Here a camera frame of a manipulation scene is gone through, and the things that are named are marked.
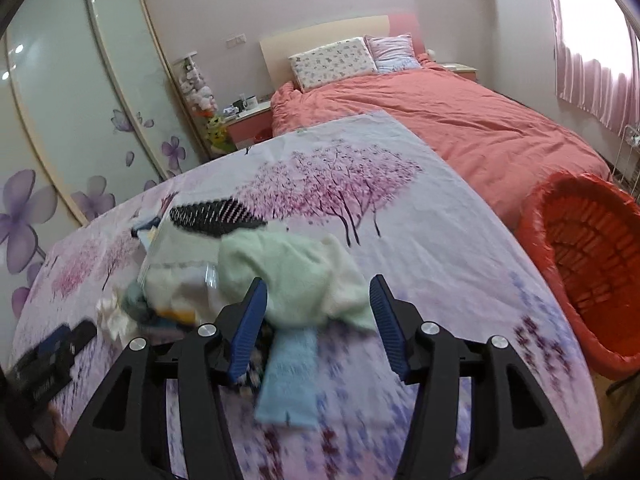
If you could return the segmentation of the light blue cream tube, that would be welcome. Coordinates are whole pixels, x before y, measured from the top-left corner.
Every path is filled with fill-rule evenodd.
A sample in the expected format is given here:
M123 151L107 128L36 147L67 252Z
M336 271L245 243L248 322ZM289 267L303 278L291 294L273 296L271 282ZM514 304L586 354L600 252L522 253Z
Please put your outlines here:
M317 428L318 330L278 330L274 335L254 416L264 425Z

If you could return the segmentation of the light green cloth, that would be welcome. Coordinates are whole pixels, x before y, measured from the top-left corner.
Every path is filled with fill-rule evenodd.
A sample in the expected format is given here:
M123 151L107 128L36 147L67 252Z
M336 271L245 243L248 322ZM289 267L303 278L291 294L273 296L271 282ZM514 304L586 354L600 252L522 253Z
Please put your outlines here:
M354 258L333 235L321 240L268 230L239 230L219 245L218 286L231 302L255 278L267 285L266 319L277 328L341 321L374 330L368 285Z

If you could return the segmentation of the silver snack bag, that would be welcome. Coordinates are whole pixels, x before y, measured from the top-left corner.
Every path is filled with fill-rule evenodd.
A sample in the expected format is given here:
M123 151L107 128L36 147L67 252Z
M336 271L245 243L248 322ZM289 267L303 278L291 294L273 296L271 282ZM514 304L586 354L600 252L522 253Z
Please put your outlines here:
M220 240L164 221L139 274L148 305L163 318L188 324L213 322L224 307L219 288Z

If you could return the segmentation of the black polka dot hairbrush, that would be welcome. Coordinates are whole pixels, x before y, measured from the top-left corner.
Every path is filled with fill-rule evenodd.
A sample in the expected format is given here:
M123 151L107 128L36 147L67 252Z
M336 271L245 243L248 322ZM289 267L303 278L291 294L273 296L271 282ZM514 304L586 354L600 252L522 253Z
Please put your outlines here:
M254 230L267 225L236 198L221 198L172 207L169 219L179 229L221 238L236 230Z

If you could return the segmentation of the floral pink purple tablecloth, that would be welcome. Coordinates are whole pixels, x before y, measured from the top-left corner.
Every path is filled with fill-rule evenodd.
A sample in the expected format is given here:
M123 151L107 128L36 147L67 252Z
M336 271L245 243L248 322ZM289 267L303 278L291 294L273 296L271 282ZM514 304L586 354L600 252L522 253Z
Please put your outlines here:
M21 356L62 323L96 315L99 300L139 273L132 226L164 200L239 197L270 229L327 240L364 278L454 336L509 339L528 364L582 462L603 444L596 392L558 302L518 241L435 152L383 112L290 132L192 169L127 200L50 250L18 319ZM224 396L235 452L249 479L388 479L416 388L390 369L382 341L332 323L318 331L311 379L314 428L259 425L253 403Z

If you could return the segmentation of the bed with coral duvet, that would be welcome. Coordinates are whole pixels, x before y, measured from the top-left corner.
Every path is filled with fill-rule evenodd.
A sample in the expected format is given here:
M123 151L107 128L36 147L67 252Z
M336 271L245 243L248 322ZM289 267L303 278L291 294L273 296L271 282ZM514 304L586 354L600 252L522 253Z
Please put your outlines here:
M363 75L302 91L288 81L271 98L275 136L384 110L428 144L509 228L522 201L559 171L610 175L577 133L519 102L430 61L389 74Z

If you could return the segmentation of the pink nightstand left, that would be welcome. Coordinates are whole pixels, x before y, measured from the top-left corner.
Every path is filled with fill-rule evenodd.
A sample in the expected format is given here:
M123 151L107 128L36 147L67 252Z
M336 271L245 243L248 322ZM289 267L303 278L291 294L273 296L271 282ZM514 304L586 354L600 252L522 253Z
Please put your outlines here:
M234 145L239 149L272 138L272 111L269 101L259 103L251 110L244 110L231 122L227 129Z

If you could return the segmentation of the red laundry basket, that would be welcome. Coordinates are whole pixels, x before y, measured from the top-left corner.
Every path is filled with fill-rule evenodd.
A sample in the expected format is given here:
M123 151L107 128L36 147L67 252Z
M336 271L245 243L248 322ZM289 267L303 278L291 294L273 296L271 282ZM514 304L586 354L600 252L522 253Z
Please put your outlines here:
M516 238L547 282L588 365L639 370L639 205L594 174L558 172L526 197Z

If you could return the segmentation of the floral white pillow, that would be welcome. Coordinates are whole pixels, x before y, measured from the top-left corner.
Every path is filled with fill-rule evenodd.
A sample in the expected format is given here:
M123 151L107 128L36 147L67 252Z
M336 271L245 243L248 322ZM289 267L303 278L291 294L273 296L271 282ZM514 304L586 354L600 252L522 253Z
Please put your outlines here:
M288 58L303 92L347 78L378 72L362 37L348 38L291 55Z

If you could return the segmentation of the nightstand right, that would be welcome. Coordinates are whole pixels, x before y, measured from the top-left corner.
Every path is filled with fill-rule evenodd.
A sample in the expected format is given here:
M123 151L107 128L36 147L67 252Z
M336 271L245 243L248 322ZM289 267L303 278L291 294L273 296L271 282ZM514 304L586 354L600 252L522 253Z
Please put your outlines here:
M462 78L477 81L477 69L461 63L442 63L445 70L449 70Z

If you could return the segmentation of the striped pink pillow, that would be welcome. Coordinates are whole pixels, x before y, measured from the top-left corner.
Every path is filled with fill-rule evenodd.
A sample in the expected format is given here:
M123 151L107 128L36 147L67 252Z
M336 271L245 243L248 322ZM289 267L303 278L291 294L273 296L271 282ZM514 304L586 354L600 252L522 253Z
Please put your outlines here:
M416 70L421 67L416 58L410 34L386 37L365 36L364 42L381 74Z

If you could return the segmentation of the floral sliding wardrobe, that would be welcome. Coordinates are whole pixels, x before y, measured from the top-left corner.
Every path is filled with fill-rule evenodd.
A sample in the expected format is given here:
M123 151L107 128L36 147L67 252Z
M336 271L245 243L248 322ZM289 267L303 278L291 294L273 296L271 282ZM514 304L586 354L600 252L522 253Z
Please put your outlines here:
M1 350L54 244L204 162L145 0L25 0L1 37Z

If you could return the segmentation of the cream pink headboard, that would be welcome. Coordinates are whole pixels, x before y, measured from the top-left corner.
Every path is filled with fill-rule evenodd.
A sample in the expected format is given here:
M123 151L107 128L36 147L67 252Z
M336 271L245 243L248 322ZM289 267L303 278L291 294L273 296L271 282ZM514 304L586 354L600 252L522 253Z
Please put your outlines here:
M409 34L412 37L413 50L416 54L426 52L419 21L412 13L371 15L326 22L282 32L282 34L260 40L259 45L273 89L278 90L286 82L294 79L288 58L295 53L352 37L401 34Z

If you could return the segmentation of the pink curtain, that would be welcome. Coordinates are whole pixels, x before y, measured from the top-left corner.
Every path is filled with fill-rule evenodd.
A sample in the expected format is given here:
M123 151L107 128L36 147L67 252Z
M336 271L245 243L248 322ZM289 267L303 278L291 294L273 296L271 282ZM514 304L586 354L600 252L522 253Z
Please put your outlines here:
M616 0L551 0L556 95L615 134L639 121L639 38Z

